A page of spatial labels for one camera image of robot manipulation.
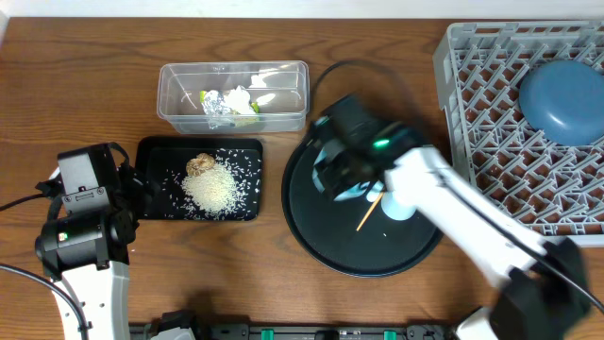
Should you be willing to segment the white rice pile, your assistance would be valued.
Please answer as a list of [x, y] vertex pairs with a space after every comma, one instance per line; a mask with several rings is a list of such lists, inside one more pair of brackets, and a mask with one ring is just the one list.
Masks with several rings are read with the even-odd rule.
[[[200, 153], [211, 155], [215, 165], [189, 176], [186, 164]], [[253, 220], [259, 213], [261, 173], [261, 153], [255, 149], [184, 149], [159, 168], [160, 195], [152, 211], [169, 220]]]

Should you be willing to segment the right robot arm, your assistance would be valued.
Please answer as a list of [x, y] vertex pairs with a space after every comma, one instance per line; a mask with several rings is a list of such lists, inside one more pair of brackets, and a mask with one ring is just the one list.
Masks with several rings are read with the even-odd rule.
[[324, 157], [317, 179], [335, 197], [379, 180], [388, 204], [413, 207], [451, 239], [499, 291], [496, 304], [468, 315], [454, 339], [561, 339], [592, 308], [579, 247], [551, 242], [520, 225], [462, 179], [441, 153], [400, 123], [346, 132], [334, 122], [311, 125]]

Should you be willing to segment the blue plate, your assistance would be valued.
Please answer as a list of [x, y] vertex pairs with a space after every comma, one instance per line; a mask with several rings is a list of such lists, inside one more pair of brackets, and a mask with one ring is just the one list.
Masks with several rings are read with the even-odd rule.
[[589, 145], [603, 136], [603, 75], [581, 62], [556, 60], [529, 72], [518, 103], [528, 124], [556, 144]]

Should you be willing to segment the white tissue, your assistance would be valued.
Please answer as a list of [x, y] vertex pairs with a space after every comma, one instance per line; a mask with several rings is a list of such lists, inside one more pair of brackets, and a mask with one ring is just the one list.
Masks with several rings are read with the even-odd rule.
[[256, 114], [251, 102], [251, 95], [245, 87], [238, 86], [223, 94], [226, 105], [238, 114]]

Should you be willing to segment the brown mushroom food scrap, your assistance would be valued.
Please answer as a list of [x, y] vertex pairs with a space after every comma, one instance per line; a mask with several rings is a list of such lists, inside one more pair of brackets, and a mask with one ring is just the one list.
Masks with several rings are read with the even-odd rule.
[[211, 155], [200, 153], [187, 162], [186, 172], [189, 176], [200, 176], [204, 172], [210, 170], [214, 165], [215, 159]]

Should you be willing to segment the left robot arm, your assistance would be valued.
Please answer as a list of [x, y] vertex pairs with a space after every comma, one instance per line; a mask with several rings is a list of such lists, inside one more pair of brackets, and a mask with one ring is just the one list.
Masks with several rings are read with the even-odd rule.
[[127, 339], [128, 246], [151, 190], [128, 162], [62, 159], [37, 184], [51, 200], [35, 242], [67, 339]]

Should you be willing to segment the yellow snack wrapper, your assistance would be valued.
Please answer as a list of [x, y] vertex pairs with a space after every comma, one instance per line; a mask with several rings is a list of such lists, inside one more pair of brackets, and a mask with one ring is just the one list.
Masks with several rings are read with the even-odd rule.
[[260, 120], [260, 108], [258, 104], [251, 100], [256, 114], [238, 114], [229, 108], [225, 103], [223, 94], [227, 93], [228, 91], [230, 90], [211, 90], [200, 92], [200, 104], [203, 112], [209, 117], [210, 128], [242, 128], [258, 123]]

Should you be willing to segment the light blue bowl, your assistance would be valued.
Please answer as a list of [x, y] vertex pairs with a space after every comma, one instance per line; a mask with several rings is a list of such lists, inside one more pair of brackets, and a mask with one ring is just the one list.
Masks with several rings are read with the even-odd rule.
[[312, 164], [311, 180], [320, 194], [333, 201], [366, 196], [376, 185], [362, 175], [355, 155], [335, 140], [320, 148]]

